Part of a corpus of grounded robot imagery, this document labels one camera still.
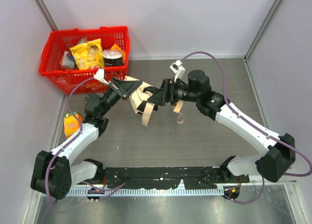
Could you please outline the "beige and black umbrella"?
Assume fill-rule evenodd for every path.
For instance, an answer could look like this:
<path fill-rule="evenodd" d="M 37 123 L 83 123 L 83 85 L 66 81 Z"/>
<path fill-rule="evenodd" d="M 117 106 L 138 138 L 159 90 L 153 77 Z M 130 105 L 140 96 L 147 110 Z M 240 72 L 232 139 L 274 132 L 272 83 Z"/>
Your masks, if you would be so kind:
<path fill-rule="evenodd" d="M 145 127 L 148 126 L 149 120 L 153 112 L 156 112 L 156 104 L 147 102 L 148 98 L 152 96 L 151 92 L 144 92 L 144 88 L 149 87 L 150 85 L 146 82 L 142 84 L 129 96 L 130 103 L 135 114 L 142 115 L 141 123 Z M 183 101 L 179 100 L 174 104 L 173 112 L 178 113 L 177 122 L 182 124 L 185 120 L 184 114 L 181 112 Z"/>

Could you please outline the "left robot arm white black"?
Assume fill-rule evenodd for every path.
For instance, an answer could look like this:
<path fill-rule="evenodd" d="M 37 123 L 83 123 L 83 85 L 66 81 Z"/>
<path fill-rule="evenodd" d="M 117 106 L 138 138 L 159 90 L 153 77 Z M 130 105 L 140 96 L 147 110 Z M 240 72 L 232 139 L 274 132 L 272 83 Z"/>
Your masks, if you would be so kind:
<path fill-rule="evenodd" d="M 106 130 L 108 118 L 105 114 L 121 99 L 128 97 L 142 85 L 141 80 L 123 81 L 112 78 L 108 89 L 99 96 L 86 96 L 85 118 L 79 122 L 79 129 L 64 143 L 47 152 L 37 154 L 30 187 L 57 200 L 63 199 L 71 186 L 82 182 L 99 182 L 104 177 L 104 166 L 93 159 L 85 159 L 78 165 L 74 160 Z"/>

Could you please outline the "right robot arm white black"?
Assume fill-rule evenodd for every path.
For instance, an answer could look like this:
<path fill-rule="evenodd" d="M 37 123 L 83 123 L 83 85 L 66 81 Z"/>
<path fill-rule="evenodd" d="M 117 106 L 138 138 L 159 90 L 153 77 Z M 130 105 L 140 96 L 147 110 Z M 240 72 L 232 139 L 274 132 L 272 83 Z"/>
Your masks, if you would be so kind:
<path fill-rule="evenodd" d="M 295 162 L 291 135 L 281 136 L 242 113 L 224 95 L 212 90 L 209 77 L 202 70 L 189 72 L 188 83 L 179 78 L 164 79 L 160 88 L 148 86 L 143 91 L 151 92 L 148 102 L 158 106 L 194 102 L 204 116 L 230 128 L 256 149 L 258 154 L 254 156 L 229 157 L 222 164 L 228 176 L 259 174 L 277 182 Z"/>

